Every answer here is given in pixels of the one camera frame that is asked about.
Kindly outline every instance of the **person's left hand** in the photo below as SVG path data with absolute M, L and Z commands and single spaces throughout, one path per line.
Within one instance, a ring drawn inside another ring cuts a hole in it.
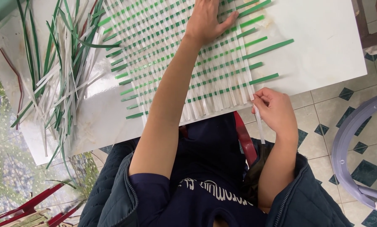
M 239 12 L 234 11 L 223 23 L 216 20 L 219 0 L 196 0 L 188 20 L 185 37 L 193 39 L 199 46 L 208 44 L 231 27 Z

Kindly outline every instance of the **white tabletop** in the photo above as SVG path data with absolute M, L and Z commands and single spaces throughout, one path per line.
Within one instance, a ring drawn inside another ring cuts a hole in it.
M 51 20 L 57 1 L 32 0 L 31 2 L 39 45 L 41 50 L 44 50 L 49 36 L 45 21 Z M 88 9 L 92 7 L 93 2 L 88 3 Z M 256 90 L 267 86 L 295 95 L 367 74 L 351 1 L 276 0 L 267 8 L 249 17 L 254 18 L 260 14 L 265 15 L 266 18 L 255 25 L 258 32 L 246 36 L 245 40 L 254 40 L 266 34 L 268 39 L 246 49 L 247 53 L 291 38 L 295 42 L 249 60 L 249 63 L 259 61 L 264 63 L 263 67 L 251 71 L 253 79 L 274 73 L 280 75 L 271 81 L 257 84 Z M 248 17 L 241 18 L 241 21 L 246 20 Z M 28 75 L 18 10 L 14 10 L 0 22 L 1 47 L 5 49 L 11 60 L 19 59 L 22 66 L 15 66 L 23 75 Z M 87 99 L 81 103 L 77 113 L 76 139 L 68 155 L 136 138 L 141 136 L 143 131 L 141 118 L 129 120 L 125 118 L 138 113 L 138 108 L 126 109 L 127 106 L 136 104 L 136 100 L 120 102 L 120 92 L 131 88 L 131 85 L 119 86 L 119 81 L 114 79 L 116 73 L 110 72 L 109 59 L 105 58 L 106 51 L 100 49 L 97 52 L 99 54 L 91 75 L 95 75 L 99 70 L 105 71 L 105 75 L 87 89 Z M 0 80 L 16 113 L 20 97 L 18 80 L 1 53 Z M 249 105 L 237 106 L 218 114 L 239 110 Z M 215 115 L 204 116 L 198 120 L 212 116 Z M 47 163 L 55 143 L 51 144 L 49 155 L 45 157 L 40 129 L 33 122 L 33 114 L 20 124 L 20 128 L 36 164 Z

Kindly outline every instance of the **navy blue shirt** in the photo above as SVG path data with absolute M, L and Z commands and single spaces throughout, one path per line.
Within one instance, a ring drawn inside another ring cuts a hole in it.
M 267 214 L 240 197 L 237 188 L 207 173 L 180 181 L 171 195 L 165 176 L 140 173 L 130 176 L 138 196 L 140 226 L 212 227 L 220 216 L 229 227 L 265 226 Z

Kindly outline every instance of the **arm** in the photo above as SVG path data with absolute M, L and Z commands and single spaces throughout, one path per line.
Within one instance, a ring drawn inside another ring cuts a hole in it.
M 218 23 L 218 0 L 196 0 L 186 34 L 162 77 L 147 124 L 131 161 L 129 175 L 155 173 L 170 178 L 178 143 L 178 126 L 198 52 L 236 20 L 233 12 Z
M 268 213 L 277 194 L 294 179 L 298 126 L 287 94 L 263 88 L 254 98 L 264 122 L 276 132 L 275 145 L 263 167 L 258 188 L 259 208 Z

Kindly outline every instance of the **dark blue jacket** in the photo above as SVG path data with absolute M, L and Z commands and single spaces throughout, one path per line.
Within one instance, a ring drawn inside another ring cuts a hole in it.
M 135 227 L 138 199 L 128 178 L 132 153 L 111 153 L 81 214 L 79 227 Z M 274 199 L 266 227 L 351 227 L 338 204 L 297 154 L 296 178 Z

